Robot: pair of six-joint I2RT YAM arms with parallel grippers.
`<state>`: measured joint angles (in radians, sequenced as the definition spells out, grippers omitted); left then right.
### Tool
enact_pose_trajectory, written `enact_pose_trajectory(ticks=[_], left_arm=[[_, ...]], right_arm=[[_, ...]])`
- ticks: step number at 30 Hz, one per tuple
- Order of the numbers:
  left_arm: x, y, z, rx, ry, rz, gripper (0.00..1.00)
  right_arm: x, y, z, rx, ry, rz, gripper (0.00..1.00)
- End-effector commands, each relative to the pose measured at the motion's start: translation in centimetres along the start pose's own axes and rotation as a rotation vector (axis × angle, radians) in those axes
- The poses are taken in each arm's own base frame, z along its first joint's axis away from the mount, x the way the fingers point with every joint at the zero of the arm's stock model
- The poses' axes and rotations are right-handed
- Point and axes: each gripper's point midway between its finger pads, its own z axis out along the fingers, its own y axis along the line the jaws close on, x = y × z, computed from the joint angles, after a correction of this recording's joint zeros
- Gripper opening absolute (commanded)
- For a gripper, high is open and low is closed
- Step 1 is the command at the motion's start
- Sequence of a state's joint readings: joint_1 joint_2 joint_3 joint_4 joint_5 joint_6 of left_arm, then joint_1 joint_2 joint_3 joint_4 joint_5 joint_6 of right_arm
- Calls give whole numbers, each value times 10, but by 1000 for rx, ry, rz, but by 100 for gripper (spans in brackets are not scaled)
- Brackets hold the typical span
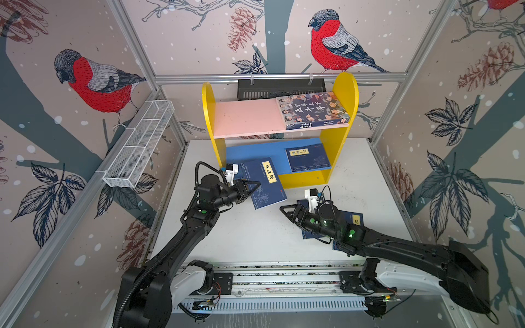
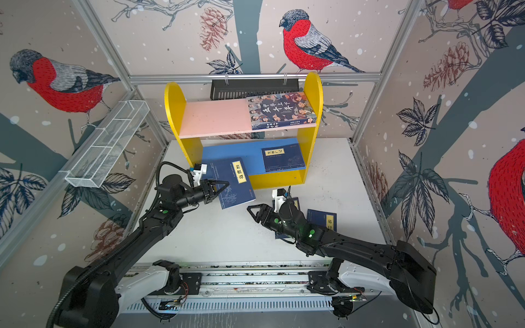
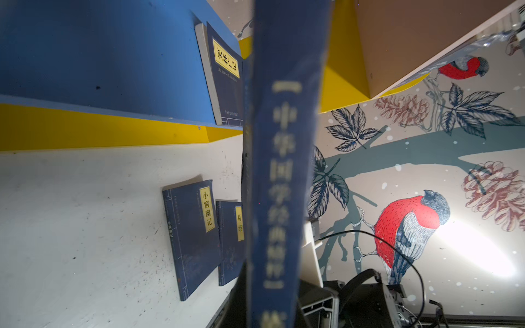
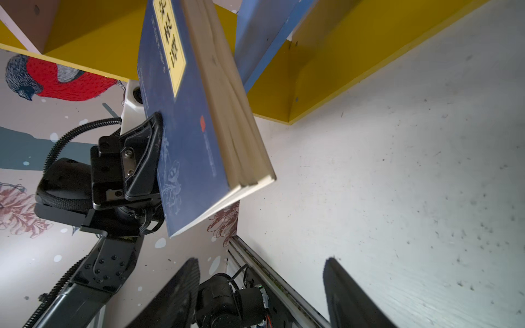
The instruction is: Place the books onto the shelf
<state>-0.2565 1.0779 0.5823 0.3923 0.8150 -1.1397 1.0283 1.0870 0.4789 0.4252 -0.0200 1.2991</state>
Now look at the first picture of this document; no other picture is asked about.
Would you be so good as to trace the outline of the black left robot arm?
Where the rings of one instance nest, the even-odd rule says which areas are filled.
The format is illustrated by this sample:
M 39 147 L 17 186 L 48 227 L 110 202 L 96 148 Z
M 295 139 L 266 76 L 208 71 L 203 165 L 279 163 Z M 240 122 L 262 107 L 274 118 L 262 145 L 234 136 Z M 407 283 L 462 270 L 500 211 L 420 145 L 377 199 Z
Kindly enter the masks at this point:
M 182 226 L 169 243 L 145 265 L 122 276 L 113 327 L 165 327 L 178 305 L 173 281 L 183 276 L 181 265 L 216 225 L 220 213 L 248 199 L 261 183 L 237 179 L 229 186 L 223 174 L 201 178 L 180 220 Z

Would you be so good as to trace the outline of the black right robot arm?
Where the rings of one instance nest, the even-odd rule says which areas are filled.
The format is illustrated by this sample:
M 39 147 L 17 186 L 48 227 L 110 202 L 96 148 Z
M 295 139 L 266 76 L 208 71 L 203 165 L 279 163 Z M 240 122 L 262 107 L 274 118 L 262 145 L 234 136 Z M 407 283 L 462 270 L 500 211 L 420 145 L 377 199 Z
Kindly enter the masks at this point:
M 480 314 L 491 312 L 488 268 L 466 247 L 450 241 L 430 245 L 388 236 L 348 222 L 332 204 L 311 213 L 301 204 L 280 211 L 305 232 L 330 238 L 348 256 L 389 260 L 428 273 L 458 306 Z

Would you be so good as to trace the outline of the colourful portrait cover book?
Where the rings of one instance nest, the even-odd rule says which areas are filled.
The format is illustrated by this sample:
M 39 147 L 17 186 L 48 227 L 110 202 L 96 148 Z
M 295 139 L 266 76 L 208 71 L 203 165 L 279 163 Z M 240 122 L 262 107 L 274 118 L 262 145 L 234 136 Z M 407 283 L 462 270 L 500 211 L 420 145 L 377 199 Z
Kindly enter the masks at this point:
M 350 116 L 333 92 L 276 98 L 287 131 L 347 124 Z

